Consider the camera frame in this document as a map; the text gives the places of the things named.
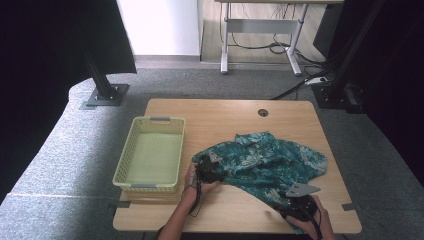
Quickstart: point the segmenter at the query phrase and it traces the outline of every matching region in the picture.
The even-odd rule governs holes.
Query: table
[[[267,111],[266,117],[258,114]],[[358,233],[361,224],[356,211],[343,210],[351,203],[314,107],[304,101],[152,99],[145,116],[172,116],[186,119],[180,167],[180,191],[160,201],[148,195],[122,192],[113,226],[120,231],[156,231],[171,216],[184,186],[184,174],[194,154],[235,134],[270,131],[285,139],[314,148],[328,158],[328,170],[309,182],[321,188],[317,193],[330,213],[336,233]],[[189,217],[185,232],[293,233],[279,213],[254,196],[230,185],[221,185],[203,200],[197,217]]]
[[[224,43],[221,53],[221,73],[228,73],[228,33],[270,33],[270,34],[293,34],[290,47],[286,47],[286,54],[296,76],[302,74],[297,63],[294,51],[299,40],[300,31],[305,20],[309,4],[334,4],[342,3],[343,0],[215,0],[225,3],[224,16]],[[289,19],[232,19],[230,16],[231,3],[284,3],[303,4],[302,12],[297,20]]]

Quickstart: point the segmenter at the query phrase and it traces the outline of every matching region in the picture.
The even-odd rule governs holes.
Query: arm
[[[196,201],[197,189],[195,189],[195,184],[193,184],[193,187],[189,185],[190,176],[195,171],[195,166],[195,164],[190,164],[190,167],[188,168],[185,175],[185,190],[181,197],[181,201],[178,203],[171,217],[163,227],[158,240],[180,239],[190,209]],[[205,195],[210,190],[214,189],[216,186],[218,186],[218,184],[219,182],[214,182],[211,184],[202,183],[202,195]]]
[[[315,213],[314,218],[318,223],[321,222],[320,229],[321,229],[323,240],[336,240],[336,235],[333,232],[333,228],[331,226],[331,221],[330,221],[330,215],[328,214],[327,209],[325,209],[322,206],[318,196],[312,195],[312,197],[314,198],[315,203],[317,204],[319,209],[319,211]],[[301,229],[303,229],[303,231],[305,231],[312,239],[315,240],[318,238],[315,228],[310,221],[302,222],[299,219],[296,219],[291,216],[287,216],[287,220],[293,223],[294,225],[300,227]]]

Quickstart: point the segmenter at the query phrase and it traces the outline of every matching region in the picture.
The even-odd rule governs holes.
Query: green plastic basket
[[[185,119],[134,118],[113,184],[125,191],[175,193]]]

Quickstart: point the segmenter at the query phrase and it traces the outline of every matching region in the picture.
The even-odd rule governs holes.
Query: teal patterned cloth
[[[223,183],[238,187],[270,206],[287,204],[279,192],[285,192],[295,182],[308,183],[327,170],[327,158],[322,153],[275,139],[269,132],[236,135],[234,142],[222,142],[197,153],[192,162],[199,162],[211,151],[222,158],[216,171],[226,174]]]

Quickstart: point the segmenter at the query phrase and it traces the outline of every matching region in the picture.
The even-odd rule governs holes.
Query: wooden floor
[[[325,4],[311,4],[305,17],[305,23],[297,44],[297,49],[307,58],[314,61],[323,61],[325,58],[313,46],[313,40],[325,11]],[[281,4],[232,4],[232,18],[251,18],[251,19],[297,19],[301,13],[302,5],[281,5]],[[221,61],[222,19],[225,13],[225,5],[214,0],[204,0],[203,5],[204,29],[202,43],[202,62],[219,63]],[[274,34],[251,34],[234,33],[229,34],[228,44],[236,43],[246,47],[266,46],[274,42]],[[290,43],[290,35],[279,34],[276,40],[282,43]],[[275,51],[281,51],[281,48],[274,48]],[[285,54],[272,53],[268,48],[265,49],[244,49],[236,46],[229,47],[229,63],[288,63]]]

